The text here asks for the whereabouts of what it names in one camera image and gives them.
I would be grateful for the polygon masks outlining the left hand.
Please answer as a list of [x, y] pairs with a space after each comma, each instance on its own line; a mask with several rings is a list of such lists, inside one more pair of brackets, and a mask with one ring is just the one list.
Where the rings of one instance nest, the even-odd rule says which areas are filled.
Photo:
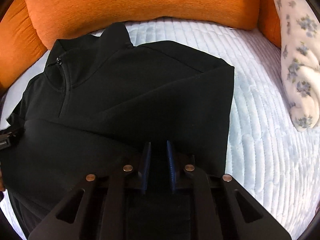
[[2, 176], [2, 172], [1, 171], [0, 171], [0, 191], [1, 192], [5, 191], [5, 186], [4, 186], [3, 176]]

